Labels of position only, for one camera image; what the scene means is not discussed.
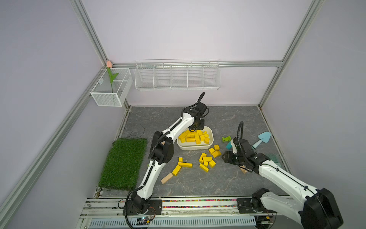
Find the long yellow block diagonal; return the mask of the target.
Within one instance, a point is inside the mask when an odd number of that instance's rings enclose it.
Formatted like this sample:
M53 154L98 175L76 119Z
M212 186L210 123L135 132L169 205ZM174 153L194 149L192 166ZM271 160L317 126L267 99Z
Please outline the long yellow block diagonal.
M186 136L190 133L190 130L184 131L182 134L179 135L179 139L186 138Z

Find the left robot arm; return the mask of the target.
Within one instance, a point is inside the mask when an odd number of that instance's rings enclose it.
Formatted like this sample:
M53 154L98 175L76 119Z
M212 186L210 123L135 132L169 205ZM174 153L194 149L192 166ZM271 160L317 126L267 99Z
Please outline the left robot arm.
M127 194L125 209L131 206L138 214L148 211L155 183L164 166L173 158L174 143L185 131L203 130L208 113L209 108L197 101L183 108L180 117L167 129L154 133L148 169L140 186Z

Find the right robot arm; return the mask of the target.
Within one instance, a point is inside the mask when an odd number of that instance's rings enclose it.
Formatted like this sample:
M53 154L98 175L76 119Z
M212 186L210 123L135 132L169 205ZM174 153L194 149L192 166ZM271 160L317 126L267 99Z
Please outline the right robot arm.
M252 194L250 201L239 202L241 209L252 209L256 213L271 210L299 223L304 229L338 229L344 224L332 192L317 189L289 174L268 156L257 153L246 139L236 137L230 144L231 148L222 155L225 163L270 180L291 197L287 199L261 188Z

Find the natural wood arch block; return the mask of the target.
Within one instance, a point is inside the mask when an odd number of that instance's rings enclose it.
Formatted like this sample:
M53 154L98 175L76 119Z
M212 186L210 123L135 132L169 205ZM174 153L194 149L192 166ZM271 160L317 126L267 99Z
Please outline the natural wood arch block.
M244 168L240 168L240 170L245 174L245 173L247 173L247 170L246 169L244 169Z

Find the teal triangle block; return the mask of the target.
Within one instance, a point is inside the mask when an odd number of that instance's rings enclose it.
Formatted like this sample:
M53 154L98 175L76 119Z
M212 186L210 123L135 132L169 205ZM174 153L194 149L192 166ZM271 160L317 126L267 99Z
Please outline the teal triangle block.
M228 150L230 150L230 149L232 148L231 143L228 143L228 144L227 144L227 146L226 146L226 148L227 148Z

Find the green arch block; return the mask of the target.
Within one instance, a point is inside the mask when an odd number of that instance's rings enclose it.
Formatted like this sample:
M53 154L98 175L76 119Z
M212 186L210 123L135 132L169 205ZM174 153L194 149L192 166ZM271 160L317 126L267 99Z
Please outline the green arch block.
M222 142L230 142L232 138L230 136L222 137Z

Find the teal toy shovel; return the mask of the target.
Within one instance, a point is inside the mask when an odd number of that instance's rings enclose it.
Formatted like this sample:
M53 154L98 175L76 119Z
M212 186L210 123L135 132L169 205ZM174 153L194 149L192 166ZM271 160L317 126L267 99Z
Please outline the teal toy shovel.
M256 149L261 143L268 143L272 134L270 132L263 132L258 135L259 140L252 145Z

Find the teal toy rake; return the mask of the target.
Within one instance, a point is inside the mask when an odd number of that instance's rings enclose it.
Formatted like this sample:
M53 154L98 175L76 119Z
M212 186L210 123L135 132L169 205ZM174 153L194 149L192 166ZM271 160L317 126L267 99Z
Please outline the teal toy rake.
M279 167L282 167L281 166L281 163L280 163L280 160L278 159L278 157L276 156L276 155L274 155L274 154L270 154L269 156L268 156L277 166L279 166Z

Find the white plastic bin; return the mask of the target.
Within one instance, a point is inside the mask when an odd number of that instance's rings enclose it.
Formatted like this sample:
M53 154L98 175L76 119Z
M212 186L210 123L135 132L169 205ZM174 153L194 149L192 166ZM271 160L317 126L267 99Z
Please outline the white plastic bin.
M176 141L182 150L209 149L214 143L214 136L210 127L195 131L186 128Z

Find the yellow block right pile left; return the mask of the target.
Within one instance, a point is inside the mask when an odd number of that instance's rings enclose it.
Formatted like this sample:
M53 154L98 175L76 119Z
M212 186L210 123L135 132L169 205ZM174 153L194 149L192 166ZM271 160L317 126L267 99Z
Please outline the yellow block right pile left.
M205 165L203 165L203 164L199 164L199 167L203 170L203 171L205 171L205 172L208 172L209 171L209 168L208 167L206 167Z

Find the long yellow block left pile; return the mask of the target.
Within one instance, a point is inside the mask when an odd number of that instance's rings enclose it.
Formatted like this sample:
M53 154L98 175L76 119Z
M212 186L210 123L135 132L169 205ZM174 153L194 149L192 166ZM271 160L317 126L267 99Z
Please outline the long yellow block left pile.
M183 167L183 168L192 168L193 164L192 163L185 163L185 162L178 162L178 166Z

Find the yellow rectangular block left pile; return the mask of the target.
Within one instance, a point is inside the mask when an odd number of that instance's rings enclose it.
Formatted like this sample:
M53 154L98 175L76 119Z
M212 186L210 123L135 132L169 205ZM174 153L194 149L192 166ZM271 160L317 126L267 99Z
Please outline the yellow rectangular block left pile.
M181 169L182 169L182 167L181 167L180 165L177 165L177 166L174 168L174 170L172 171L172 174L173 174L174 176L177 176Z

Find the natural wood long block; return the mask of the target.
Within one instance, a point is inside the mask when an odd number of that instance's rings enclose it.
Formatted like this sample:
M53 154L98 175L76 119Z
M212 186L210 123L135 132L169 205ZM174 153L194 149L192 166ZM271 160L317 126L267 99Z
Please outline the natural wood long block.
M161 183L165 184L167 181L169 181L171 178L173 177L172 173L169 173L168 175L166 175L163 179L161 179Z

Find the green artificial grass mat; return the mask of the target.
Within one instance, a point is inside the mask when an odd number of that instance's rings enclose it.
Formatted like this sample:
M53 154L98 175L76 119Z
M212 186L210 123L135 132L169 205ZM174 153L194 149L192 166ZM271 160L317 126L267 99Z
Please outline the green artificial grass mat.
M145 138L119 138L113 142L98 186L104 189L134 189L146 148Z

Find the artificial pink tulip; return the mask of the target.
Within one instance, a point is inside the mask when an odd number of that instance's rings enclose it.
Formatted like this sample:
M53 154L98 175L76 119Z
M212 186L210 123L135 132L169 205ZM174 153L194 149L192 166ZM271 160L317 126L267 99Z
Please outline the artificial pink tulip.
M106 62L106 67L107 67L107 72L108 72L109 79L110 79L111 91L112 91L112 93L114 93L113 82L116 79L116 77L119 75L119 73L112 73L111 68L113 67L113 64L109 60Z

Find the white mesh wall basket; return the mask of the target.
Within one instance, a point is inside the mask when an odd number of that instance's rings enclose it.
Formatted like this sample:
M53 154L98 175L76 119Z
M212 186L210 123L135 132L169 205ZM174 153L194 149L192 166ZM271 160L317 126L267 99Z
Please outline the white mesh wall basket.
M100 107L123 107L132 85L130 69L106 68L91 90L91 96Z

